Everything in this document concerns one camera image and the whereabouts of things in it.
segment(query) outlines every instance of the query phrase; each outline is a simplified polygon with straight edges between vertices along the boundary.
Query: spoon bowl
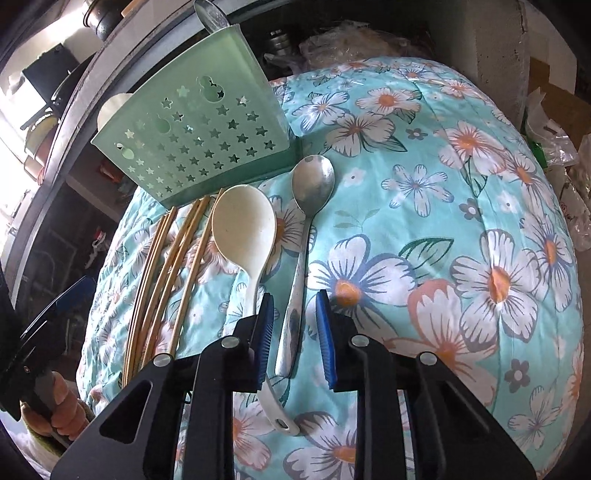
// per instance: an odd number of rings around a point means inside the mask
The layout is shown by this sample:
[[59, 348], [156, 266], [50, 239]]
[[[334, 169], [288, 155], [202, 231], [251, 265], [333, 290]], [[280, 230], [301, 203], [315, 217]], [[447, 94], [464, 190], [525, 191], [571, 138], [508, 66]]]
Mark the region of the spoon bowl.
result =
[[335, 169], [322, 155], [304, 157], [295, 166], [291, 189], [295, 202], [306, 216], [314, 216], [329, 201], [335, 187]]
[[250, 185], [236, 185], [222, 194], [212, 215], [218, 250], [258, 284], [277, 232], [275, 212], [266, 195]]

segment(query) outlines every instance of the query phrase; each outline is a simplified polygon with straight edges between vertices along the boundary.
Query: hanging hole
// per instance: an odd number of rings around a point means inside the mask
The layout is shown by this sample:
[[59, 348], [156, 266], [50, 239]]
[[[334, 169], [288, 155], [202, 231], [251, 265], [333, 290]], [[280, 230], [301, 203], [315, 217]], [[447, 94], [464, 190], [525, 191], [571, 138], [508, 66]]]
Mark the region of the hanging hole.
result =
[[220, 102], [225, 96], [223, 88], [215, 83], [211, 77], [206, 75], [200, 77], [199, 85], [201, 85], [201, 94], [208, 102]]
[[127, 158], [127, 160], [133, 160], [135, 157], [134, 151], [130, 148], [124, 148], [123, 150], [121, 150], [121, 154], [124, 158]]
[[283, 429], [283, 430], [289, 430], [289, 427], [287, 426], [287, 423], [285, 423], [283, 420], [281, 419], [276, 419], [275, 423], [277, 423], [277, 425], [279, 426], [279, 428]]

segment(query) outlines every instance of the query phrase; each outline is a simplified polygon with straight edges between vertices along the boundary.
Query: light blue quilt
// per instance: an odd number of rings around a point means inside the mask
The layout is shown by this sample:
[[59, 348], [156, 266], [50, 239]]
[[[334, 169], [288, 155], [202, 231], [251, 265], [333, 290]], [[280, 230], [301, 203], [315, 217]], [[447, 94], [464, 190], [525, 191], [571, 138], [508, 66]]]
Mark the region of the light blue quilt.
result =
[[[356, 61], [272, 86], [305, 153], [334, 164], [336, 188], [310, 236], [297, 372], [291, 381], [272, 379], [302, 434], [276, 433], [254, 396], [237, 394], [237, 478], [353, 478], [355, 396], [332, 393], [324, 380], [314, 318], [321, 289], [390, 350], [435, 352], [544, 475], [564, 449], [579, 394], [581, 297], [557, 199], [518, 132], [468, 80], [430, 61]], [[303, 214], [290, 173], [259, 188], [278, 225], [259, 288], [277, 308], [271, 374]], [[168, 247], [187, 212], [180, 210]], [[163, 214], [138, 190], [100, 274], [78, 370], [82, 399], [97, 413], [119, 392], [133, 302]], [[199, 236], [171, 296], [159, 351], [170, 341]], [[201, 352], [241, 318], [246, 277], [238, 270], [210, 241], [180, 356]], [[407, 458], [412, 473], [410, 447]]]

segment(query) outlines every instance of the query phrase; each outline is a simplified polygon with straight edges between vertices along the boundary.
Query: gourd-shaped cutout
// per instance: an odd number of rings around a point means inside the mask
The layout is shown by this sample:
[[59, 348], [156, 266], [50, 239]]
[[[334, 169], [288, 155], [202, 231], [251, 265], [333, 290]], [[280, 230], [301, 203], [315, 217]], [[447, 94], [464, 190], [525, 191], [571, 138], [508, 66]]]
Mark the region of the gourd-shaped cutout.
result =
[[164, 118], [158, 117], [154, 120], [154, 125], [156, 126], [156, 130], [161, 134], [167, 134], [170, 132], [170, 124]]
[[225, 95], [223, 88], [206, 75], [199, 78], [199, 85], [201, 85], [201, 94], [208, 102], [220, 102]]

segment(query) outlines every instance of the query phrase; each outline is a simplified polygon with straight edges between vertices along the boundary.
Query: green leaf print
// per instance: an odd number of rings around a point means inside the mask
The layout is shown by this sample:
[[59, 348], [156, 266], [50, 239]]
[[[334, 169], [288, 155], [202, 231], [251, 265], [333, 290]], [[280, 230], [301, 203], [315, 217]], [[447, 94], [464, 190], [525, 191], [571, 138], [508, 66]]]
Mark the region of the green leaf print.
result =
[[335, 228], [354, 228], [354, 227], [359, 228], [358, 225], [355, 225], [354, 223], [349, 223], [349, 222], [337, 223], [335, 225]]
[[365, 214], [365, 220], [368, 220], [368, 219], [370, 219], [371, 217], [373, 217], [373, 216], [377, 215], [377, 214], [378, 214], [378, 212], [379, 212], [379, 208], [376, 208], [376, 209], [374, 209], [374, 210], [370, 210], [370, 211], [368, 211], [368, 212]]
[[433, 273], [432, 267], [447, 255], [453, 243], [453, 238], [421, 238], [405, 245], [398, 255], [409, 261], [420, 280]]

